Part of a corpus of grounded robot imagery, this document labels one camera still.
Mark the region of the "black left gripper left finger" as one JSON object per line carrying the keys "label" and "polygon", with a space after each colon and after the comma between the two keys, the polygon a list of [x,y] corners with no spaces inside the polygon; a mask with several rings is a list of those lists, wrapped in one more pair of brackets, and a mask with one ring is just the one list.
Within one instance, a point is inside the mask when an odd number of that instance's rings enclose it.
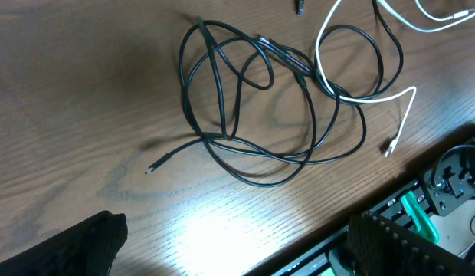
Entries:
{"label": "black left gripper left finger", "polygon": [[0,275],[107,276],[127,240],[126,215],[102,211],[0,263]]}

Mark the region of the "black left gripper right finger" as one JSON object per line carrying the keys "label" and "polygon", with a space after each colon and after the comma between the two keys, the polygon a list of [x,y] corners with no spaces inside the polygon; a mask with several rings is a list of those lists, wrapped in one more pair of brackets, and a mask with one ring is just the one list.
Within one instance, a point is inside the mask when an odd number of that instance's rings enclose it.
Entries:
{"label": "black left gripper right finger", "polygon": [[367,275],[475,275],[475,265],[375,213],[349,220],[347,246]]}

